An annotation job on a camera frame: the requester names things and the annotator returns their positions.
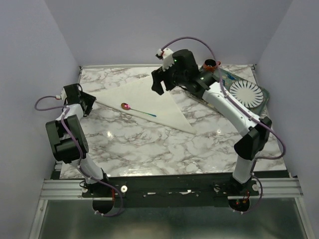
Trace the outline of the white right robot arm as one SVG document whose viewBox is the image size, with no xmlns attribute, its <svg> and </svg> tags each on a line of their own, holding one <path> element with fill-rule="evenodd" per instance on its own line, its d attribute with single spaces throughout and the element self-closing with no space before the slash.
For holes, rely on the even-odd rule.
<svg viewBox="0 0 319 239">
<path fill-rule="evenodd" d="M 241 195 L 247 190 L 255 158 L 268 141 L 267 130 L 271 127 L 271 120 L 268 117 L 261 119 L 245 108 L 223 88 L 222 82 L 213 73 L 200 71 L 191 51 L 159 49 L 156 57 L 162 60 L 162 66 L 152 71 L 154 92 L 162 95 L 181 87 L 196 98 L 212 104 L 241 135 L 242 138 L 234 145 L 237 162 L 232 174 L 234 180 L 229 183 L 230 191 Z"/>
</svg>

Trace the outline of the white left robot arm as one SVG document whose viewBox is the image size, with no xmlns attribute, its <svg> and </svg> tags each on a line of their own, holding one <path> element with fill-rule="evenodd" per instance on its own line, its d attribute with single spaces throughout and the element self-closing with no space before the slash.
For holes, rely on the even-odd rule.
<svg viewBox="0 0 319 239">
<path fill-rule="evenodd" d="M 84 92 L 77 83 L 64 86 L 55 98 L 64 101 L 62 113 L 45 125 L 55 160 L 73 166 L 82 174 L 84 182 L 80 186 L 86 192 L 107 196 L 111 189 L 108 176 L 88 154 L 88 142 L 80 124 L 90 114 L 96 97 Z"/>
</svg>

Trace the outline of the white cloth napkin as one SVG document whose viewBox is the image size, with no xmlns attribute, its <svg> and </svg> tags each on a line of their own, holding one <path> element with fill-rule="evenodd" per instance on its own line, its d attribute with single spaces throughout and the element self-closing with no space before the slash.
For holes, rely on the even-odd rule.
<svg viewBox="0 0 319 239">
<path fill-rule="evenodd" d="M 116 88 L 93 92 L 92 95 L 97 98 L 97 103 L 115 110 L 183 132 L 196 134 L 196 130 L 190 125 L 170 93 L 164 93 L 160 96 L 151 90 L 152 84 L 153 80 L 149 76 Z M 155 114 L 157 117 L 124 110 L 121 108 L 121 103 L 127 103 L 133 109 Z"/>
</svg>

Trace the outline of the iridescent rainbow spoon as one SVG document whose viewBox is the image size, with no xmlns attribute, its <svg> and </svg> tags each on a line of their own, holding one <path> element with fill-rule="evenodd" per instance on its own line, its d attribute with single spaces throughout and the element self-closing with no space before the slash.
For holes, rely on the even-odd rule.
<svg viewBox="0 0 319 239">
<path fill-rule="evenodd" d="M 127 111 L 135 111 L 135 112 L 138 112 L 138 113 L 142 113 L 142 114 L 145 114 L 145 115 L 149 115 L 149 116 L 152 116 L 152 117 L 157 117 L 157 115 L 155 114 L 151 114 L 151 113 L 147 113 L 147 112 L 143 112 L 143 111 L 140 111 L 140 110 L 136 110 L 136 109 L 133 109 L 131 108 L 131 106 L 127 103 L 121 103 L 121 108 L 124 109 L 124 110 L 127 110 Z"/>
</svg>

